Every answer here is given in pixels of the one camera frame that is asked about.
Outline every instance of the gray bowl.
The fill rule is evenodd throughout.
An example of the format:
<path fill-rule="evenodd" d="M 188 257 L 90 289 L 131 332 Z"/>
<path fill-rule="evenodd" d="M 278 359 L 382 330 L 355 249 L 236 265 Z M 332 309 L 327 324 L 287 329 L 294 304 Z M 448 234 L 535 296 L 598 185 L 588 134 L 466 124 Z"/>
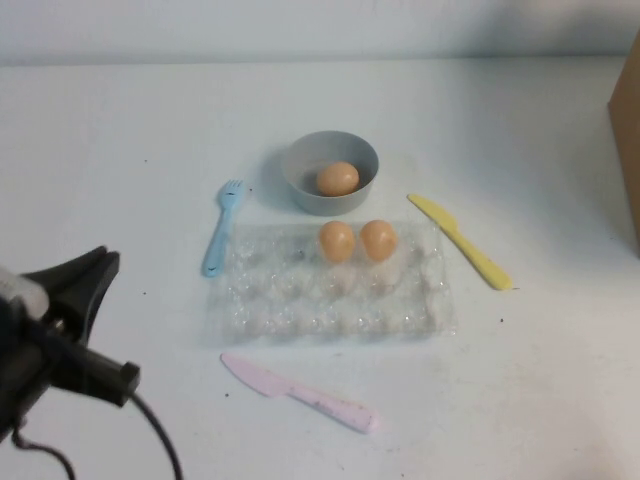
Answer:
<path fill-rule="evenodd" d="M 326 197 L 316 187 L 318 172 L 332 163 L 347 162 L 360 176 L 358 189 L 340 197 Z M 281 162 L 293 200 L 314 215 L 342 215 L 369 195 L 378 173 L 378 154 L 369 143 L 346 132 L 316 132 L 296 140 Z"/>

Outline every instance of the fork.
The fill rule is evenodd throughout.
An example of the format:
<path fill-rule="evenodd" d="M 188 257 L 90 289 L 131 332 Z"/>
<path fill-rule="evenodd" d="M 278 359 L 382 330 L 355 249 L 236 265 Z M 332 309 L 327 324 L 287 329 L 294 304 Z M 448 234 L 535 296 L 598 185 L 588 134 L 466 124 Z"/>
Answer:
<path fill-rule="evenodd" d="M 231 234 L 231 220 L 233 211 L 240 205 L 244 198 L 245 186 L 242 180 L 229 180 L 220 190 L 219 201 L 222 214 L 218 222 L 218 228 L 211 239 L 202 265 L 202 274 L 205 277 L 217 277 L 224 269 L 224 256 L 227 250 L 229 235 Z"/>

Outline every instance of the white wall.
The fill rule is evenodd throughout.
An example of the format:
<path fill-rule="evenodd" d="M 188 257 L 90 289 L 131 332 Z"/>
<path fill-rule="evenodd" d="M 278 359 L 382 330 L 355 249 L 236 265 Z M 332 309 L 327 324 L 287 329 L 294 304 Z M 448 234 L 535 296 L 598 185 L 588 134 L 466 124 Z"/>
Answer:
<path fill-rule="evenodd" d="M 623 53 L 640 0 L 0 0 L 0 63 Z"/>

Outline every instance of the plastic egg carton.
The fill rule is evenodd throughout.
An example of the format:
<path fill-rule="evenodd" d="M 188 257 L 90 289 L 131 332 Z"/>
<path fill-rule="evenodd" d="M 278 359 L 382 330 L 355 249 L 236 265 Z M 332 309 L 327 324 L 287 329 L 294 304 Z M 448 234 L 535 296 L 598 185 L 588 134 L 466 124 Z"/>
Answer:
<path fill-rule="evenodd" d="M 320 225 L 237 226 L 225 271 L 211 281 L 216 339 L 453 333 L 439 229 L 430 222 L 392 225 L 398 246 L 388 260 L 371 262 L 358 244 L 339 265 L 322 254 Z M 362 224 L 351 227 L 357 237 Z"/>

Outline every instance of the egg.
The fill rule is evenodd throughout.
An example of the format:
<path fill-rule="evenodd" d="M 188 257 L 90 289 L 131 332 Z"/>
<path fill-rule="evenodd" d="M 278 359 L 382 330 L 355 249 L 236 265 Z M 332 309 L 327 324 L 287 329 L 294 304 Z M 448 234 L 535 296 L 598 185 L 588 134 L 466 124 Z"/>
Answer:
<path fill-rule="evenodd" d="M 389 222 L 373 220 L 360 230 L 360 240 L 367 256 L 374 262 L 383 262 L 398 245 L 398 236 Z"/>
<path fill-rule="evenodd" d="M 359 182 L 358 170 L 346 162 L 329 165 L 316 177 L 318 190 L 328 197 L 340 197 L 353 193 L 357 190 Z"/>
<path fill-rule="evenodd" d="M 351 227 L 343 222 L 325 223 L 318 233 L 320 247 L 331 263 L 342 263 L 353 255 L 356 238 Z"/>

